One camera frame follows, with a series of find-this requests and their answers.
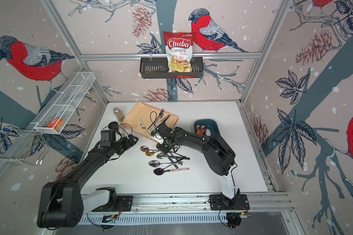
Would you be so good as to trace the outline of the gold spoon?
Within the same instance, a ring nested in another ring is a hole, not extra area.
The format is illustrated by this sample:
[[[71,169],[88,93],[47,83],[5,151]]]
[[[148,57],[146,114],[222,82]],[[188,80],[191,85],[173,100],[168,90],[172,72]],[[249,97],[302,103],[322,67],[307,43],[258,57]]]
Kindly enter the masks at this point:
[[[149,156],[149,157],[151,157],[151,156],[154,156],[156,153],[159,153],[160,151],[156,151],[156,150],[147,150],[146,152],[145,152],[145,154],[146,154],[146,156]]]

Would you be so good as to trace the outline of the rainbow purple spoon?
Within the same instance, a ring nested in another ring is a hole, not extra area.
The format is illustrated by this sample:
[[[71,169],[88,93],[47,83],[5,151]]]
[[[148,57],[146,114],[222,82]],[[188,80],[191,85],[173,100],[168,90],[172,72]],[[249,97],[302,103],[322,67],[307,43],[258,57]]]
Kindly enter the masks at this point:
[[[203,132],[205,132],[206,129],[207,129],[207,127],[206,127],[205,125],[202,125],[202,126],[201,126],[201,130],[202,130]]]

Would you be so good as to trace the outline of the teal plastic storage box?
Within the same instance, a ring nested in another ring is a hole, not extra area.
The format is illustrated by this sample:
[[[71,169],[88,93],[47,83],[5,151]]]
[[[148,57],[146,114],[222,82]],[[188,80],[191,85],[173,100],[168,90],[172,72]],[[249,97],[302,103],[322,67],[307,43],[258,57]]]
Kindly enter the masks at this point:
[[[220,130],[218,124],[213,119],[198,119],[194,122],[194,131],[197,134],[197,130],[201,130],[201,126],[205,125],[207,127],[206,131],[204,132],[205,136],[213,136],[213,135],[220,135]]]

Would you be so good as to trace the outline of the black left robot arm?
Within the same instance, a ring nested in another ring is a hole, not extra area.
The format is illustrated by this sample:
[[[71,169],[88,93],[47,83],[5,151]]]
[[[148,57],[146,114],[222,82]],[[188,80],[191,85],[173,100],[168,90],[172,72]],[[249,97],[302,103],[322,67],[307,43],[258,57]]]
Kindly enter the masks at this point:
[[[90,177],[115,154],[121,156],[135,146],[138,138],[129,134],[115,140],[116,130],[101,132],[101,140],[87,157],[70,173],[55,182],[48,182],[41,191],[37,216],[40,228],[67,228],[76,226],[83,215],[108,202],[115,204],[114,188],[103,188],[87,196],[81,189]]]

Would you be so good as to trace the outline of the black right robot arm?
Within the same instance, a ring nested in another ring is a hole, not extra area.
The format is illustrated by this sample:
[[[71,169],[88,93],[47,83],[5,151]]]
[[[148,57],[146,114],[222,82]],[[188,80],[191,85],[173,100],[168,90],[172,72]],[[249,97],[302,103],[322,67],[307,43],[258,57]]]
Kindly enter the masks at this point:
[[[237,167],[235,153],[221,135],[201,136],[181,127],[170,128],[162,122],[151,132],[151,136],[158,142],[157,149],[163,153],[177,146],[202,153],[209,168],[219,176],[221,194],[228,200],[235,198],[238,192],[232,176],[232,171]]]

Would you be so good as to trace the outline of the small red box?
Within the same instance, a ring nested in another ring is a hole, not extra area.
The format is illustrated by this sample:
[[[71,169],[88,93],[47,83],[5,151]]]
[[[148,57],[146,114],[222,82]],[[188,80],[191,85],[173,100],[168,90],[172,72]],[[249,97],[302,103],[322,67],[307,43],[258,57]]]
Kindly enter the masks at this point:
[[[58,131],[62,127],[63,122],[64,121],[62,119],[55,118],[46,127],[54,129],[55,131]]]

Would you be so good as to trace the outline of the black round lid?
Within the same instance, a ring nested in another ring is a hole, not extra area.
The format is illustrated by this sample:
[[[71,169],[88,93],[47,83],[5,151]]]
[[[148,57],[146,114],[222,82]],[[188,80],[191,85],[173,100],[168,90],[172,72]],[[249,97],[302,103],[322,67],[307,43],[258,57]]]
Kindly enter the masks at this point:
[[[119,124],[118,124],[118,122],[113,121],[108,125],[108,128],[110,130],[119,130]]]

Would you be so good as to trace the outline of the silver fork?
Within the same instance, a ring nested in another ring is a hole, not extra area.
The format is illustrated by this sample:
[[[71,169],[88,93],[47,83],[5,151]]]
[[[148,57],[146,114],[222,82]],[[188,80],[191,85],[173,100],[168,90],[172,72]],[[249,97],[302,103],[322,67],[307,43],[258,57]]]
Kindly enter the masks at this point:
[[[160,121],[160,120],[163,118],[163,116],[164,116],[164,109],[162,109],[162,110],[160,111],[160,113],[159,113],[158,115],[156,115],[156,119],[155,119],[155,120],[152,120],[152,114],[153,114],[153,113],[156,114],[156,112],[155,112],[155,111],[152,111],[151,114],[150,114],[150,118],[151,118],[152,124],[151,124],[151,125],[149,126],[149,128],[148,128],[149,131],[155,129],[155,127],[156,127],[156,125],[157,125],[157,122]]]

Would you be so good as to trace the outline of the brown spice jar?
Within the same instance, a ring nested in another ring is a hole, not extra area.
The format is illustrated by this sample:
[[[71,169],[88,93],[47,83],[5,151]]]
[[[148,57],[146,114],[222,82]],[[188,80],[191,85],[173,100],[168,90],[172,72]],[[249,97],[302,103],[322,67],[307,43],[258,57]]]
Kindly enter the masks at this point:
[[[118,107],[113,108],[113,113],[116,116],[118,121],[122,122],[124,120],[125,116],[120,108]]]

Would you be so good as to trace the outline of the peach cloth napkin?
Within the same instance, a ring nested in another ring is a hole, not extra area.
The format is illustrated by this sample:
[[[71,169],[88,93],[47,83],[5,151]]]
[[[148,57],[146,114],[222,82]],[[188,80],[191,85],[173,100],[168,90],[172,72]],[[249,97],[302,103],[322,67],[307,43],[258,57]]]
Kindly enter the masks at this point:
[[[148,130],[148,128],[155,121],[155,114],[159,115],[160,112],[161,109],[159,108],[155,108],[151,105],[139,102],[125,116],[122,124],[125,124],[125,128],[132,130],[134,133],[140,136],[153,141],[157,141],[156,138],[152,138],[152,130]]]

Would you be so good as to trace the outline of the red Chuba chips bag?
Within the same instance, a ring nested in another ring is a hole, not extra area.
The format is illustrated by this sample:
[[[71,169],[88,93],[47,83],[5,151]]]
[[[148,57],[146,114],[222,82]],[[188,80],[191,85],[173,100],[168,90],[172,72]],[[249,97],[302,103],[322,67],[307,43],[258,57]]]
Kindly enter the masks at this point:
[[[194,33],[163,32],[169,72],[191,72]]]

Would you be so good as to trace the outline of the gold cream handled knife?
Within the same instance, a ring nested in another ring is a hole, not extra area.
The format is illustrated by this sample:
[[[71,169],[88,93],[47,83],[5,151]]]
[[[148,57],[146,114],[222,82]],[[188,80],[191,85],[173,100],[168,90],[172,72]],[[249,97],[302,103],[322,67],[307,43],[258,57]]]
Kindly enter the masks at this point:
[[[148,129],[146,128],[146,126],[145,126],[143,120],[139,117],[139,118],[138,118],[138,121],[139,121],[140,127],[142,128],[142,130],[143,130],[144,134],[146,135],[146,137],[147,137],[148,139],[152,139],[152,136],[151,136],[151,134],[149,133]]]

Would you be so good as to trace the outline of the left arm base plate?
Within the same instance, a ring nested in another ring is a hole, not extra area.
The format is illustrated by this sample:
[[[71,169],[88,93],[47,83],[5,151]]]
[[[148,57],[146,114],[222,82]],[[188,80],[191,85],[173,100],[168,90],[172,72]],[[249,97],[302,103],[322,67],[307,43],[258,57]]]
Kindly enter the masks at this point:
[[[92,212],[130,212],[133,204],[133,196],[119,195],[116,201],[109,200],[105,205],[95,208]]]

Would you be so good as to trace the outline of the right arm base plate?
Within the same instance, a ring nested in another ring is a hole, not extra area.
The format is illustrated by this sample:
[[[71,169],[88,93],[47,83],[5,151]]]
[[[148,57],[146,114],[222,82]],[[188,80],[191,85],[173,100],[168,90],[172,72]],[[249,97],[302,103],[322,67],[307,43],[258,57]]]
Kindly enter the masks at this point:
[[[234,199],[228,199],[222,194],[211,194],[208,199],[212,211],[244,210],[250,209],[248,198],[245,194],[238,194]]]

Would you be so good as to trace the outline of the black wall basket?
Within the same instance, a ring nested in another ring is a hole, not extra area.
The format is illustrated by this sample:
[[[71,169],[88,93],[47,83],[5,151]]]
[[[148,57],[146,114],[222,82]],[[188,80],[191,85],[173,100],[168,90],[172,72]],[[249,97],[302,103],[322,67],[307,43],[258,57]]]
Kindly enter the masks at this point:
[[[203,58],[194,57],[191,61],[191,72],[169,72],[166,57],[141,58],[140,73],[144,79],[166,78],[202,78],[204,75]]]

